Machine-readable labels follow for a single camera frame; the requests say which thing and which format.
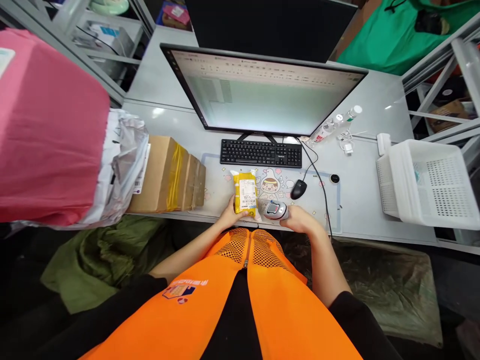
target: white plastic bag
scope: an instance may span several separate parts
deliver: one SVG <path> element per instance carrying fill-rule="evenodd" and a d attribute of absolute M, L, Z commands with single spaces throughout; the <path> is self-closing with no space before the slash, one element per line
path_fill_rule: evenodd
<path fill-rule="evenodd" d="M 144 165 L 148 143 L 149 135 L 143 120 L 125 110 L 110 109 L 92 207 L 77 223 L 50 228 L 82 230 L 106 227 L 120 221 L 132 199 L 135 180 Z M 32 221 L 22 223 L 29 226 L 43 225 Z"/>

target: hand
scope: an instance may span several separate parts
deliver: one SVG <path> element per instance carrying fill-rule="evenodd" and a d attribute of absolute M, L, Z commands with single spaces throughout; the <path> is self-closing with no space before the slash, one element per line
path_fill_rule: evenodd
<path fill-rule="evenodd" d="M 308 236 L 323 235 L 327 233 L 315 218 L 303 208 L 296 205 L 288 207 L 288 218 L 280 221 L 280 225 L 292 229 L 296 233 L 305 233 Z"/>
<path fill-rule="evenodd" d="M 248 211 L 243 211 L 238 214 L 235 213 L 234 199 L 235 195 L 232 195 L 225 210 L 223 210 L 220 217 L 216 221 L 216 223 L 222 228 L 222 231 L 233 226 L 233 224 L 235 224 L 241 218 L 249 216 Z"/>

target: monitor stand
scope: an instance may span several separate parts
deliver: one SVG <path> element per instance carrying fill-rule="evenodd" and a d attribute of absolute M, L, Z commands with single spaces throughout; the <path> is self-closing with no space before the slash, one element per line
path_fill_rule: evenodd
<path fill-rule="evenodd" d="M 244 132 L 238 139 L 237 141 L 242 141 L 242 140 L 245 140 L 246 137 L 250 136 L 250 135 L 253 135 L 254 133 L 253 132 Z M 271 143 L 274 143 L 276 144 L 277 141 L 274 139 L 274 137 L 269 134 L 268 132 L 260 132 L 260 133 L 255 133 L 257 135 L 263 135 L 265 136 L 268 140 L 270 140 Z"/>

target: black shirt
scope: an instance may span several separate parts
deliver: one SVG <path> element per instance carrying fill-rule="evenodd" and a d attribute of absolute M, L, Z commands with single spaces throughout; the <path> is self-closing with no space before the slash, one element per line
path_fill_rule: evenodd
<path fill-rule="evenodd" d="M 167 286 L 164 278 L 141 276 L 100 306 L 80 316 L 67 330 L 41 347 L 34 357 L 78 359 L 105 341 L 128 317 Z M 401 359 L 370 309 L 351 293 L 342 292 L 329 311 L 364 360 Z M 246 269 L 237 273 L 215 331 L 201 358 L 218 359 L 223 356 L 243 360 L 262 358 Z"/>

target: keyboard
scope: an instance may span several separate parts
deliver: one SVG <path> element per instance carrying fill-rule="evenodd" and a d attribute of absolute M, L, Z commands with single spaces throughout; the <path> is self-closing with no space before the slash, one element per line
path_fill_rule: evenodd
<path fill-rule="evenodd" d="M 302 146 L 261 141 L 222 139 L 220 164 L 275 165 L 280 168 L 302 168 Z"/>

